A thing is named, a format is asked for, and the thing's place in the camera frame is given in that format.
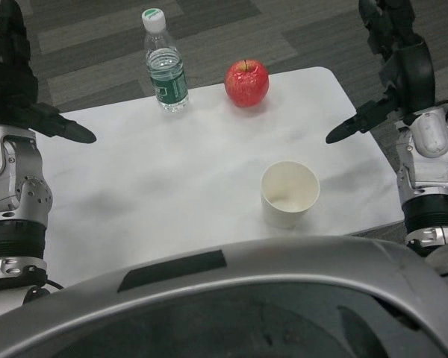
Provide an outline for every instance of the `robotic arm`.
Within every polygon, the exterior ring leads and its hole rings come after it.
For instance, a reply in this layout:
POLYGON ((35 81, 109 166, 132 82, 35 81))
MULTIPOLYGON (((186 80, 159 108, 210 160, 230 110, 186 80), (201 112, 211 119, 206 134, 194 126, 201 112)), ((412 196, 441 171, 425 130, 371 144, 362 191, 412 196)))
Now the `robotic arm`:
POLYGON ((0 313, 47 293, 43 261, 52 191, 45 182, 35 133, 92 143, 92 132, 37 103, 19 5, 0 5, 0 313))
POLYGON ((425 40, 413 32, 411 2, 360 0, 359 11, 369 31, 370 48, 384 61, 379 74, 385 97, 359 107, 326 142, 356 131, 365 133, 399 111, 397 182, 408 233, 405 241, 427 257, 448 243, 448 101, 435 101, 432 59, 425 40))

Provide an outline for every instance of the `white table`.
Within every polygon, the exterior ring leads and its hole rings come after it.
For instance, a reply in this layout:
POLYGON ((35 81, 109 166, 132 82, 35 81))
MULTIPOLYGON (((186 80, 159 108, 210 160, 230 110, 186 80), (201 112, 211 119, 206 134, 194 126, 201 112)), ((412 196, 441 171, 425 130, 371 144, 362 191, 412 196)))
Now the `white table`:
POLYGON ((395 174, 370 134, 327 133, 355 108, 324 68, 272 75, 241 110, 222 84, 192 89, 183 113, 142 98, 67 113, 92 145, 40 136, 54 194, 45 260, 69 285, 122 267, 271 236, 347 234, 402 220, 395 174), (319 201, 293 230, 261 218, 259 183, 279 160, 312 168, 319 201))

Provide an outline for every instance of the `cup rim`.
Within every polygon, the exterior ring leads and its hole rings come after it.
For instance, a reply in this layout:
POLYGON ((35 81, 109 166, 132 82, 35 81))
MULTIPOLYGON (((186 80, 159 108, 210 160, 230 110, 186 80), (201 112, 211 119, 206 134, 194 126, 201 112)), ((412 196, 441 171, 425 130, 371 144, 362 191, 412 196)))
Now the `cup rim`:
POLYGON ((319 197, 320 197, 320 181, 319 181, 319 178, 317 177, 317 175, 315 174, 315 172, 314 172, 312 169, 310 169, 308 166, 306 166, 305 164, 296 162, 295 160, 280 160, 280 161, 278 161, 278 162, 275 162, 275 163, 273 163, 273 164, 270 164, 270 165, 266 168, 266 170, 264 170, 264 173, 263 173, 262 176, 261 176, 261 197, 264 198, 264 200, 265 200, 271 207, 273 207, 274 209, 276 209, 276 210, 278 210, 278 211, 280 211, 280 212, 283 212, 283 213, 291 213, 291 214, 304 213, 305 211, 307 211, 307 210, 309 210, 311 207, 313 207, 314 204, 315 204, 315 203, 317 202, 317 200, 319 199, 319 197), (268 171, 271 167, 273 167, 273 166, 276 165, 276 164, 280 164, 280 163, 292 163, 292 164, 297 164, 298 166, 303 166, 303 167, 306 168, 310 173, 312 173, 312 175, 314 176, 314 179, 315 179, 315 181, 317 182, 317 194, 315 195, 315 199, 314 199, 314 200, 311 202, 311 204, 308 205, 308 207, 306 207, 305 209, 303 209, 303 210, 297 210, 297 211, 288 211, 288 210, 282 210, 282 209, 279 209, 279 208, 276 207, 274 204, 272 204, 272 203, 267 199, 266 195, 264 194, 264 191, 262 190, 262 180, 264 179, 265 174, 267 173, 267 171, 268 171))

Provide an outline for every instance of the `black panel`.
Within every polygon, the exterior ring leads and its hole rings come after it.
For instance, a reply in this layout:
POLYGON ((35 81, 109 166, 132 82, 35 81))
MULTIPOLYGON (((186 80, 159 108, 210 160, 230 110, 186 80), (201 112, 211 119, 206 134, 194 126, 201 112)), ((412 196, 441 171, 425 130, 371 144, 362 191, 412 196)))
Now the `black panel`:
POLYGON ((227 264, 221 250, 183 257, 182 259, 165 263, 157 263, 156 265, 137 268, 128 272, 121 285, 119 285, 118 292, 189 274, 221 269, 226 266, 227 264))

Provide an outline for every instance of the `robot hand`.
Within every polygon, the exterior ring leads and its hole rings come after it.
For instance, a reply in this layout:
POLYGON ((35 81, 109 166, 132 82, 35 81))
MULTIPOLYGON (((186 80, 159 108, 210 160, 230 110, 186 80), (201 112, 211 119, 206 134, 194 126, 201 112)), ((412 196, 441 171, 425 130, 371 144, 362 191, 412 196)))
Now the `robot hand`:
POLYGON ((45 182, 35 133, 92 143, 95 135, 37 103, 28 65, 30 43, 14 0, 0 4, 0 314, 46 294, 43 260, 52 191, 45 182))

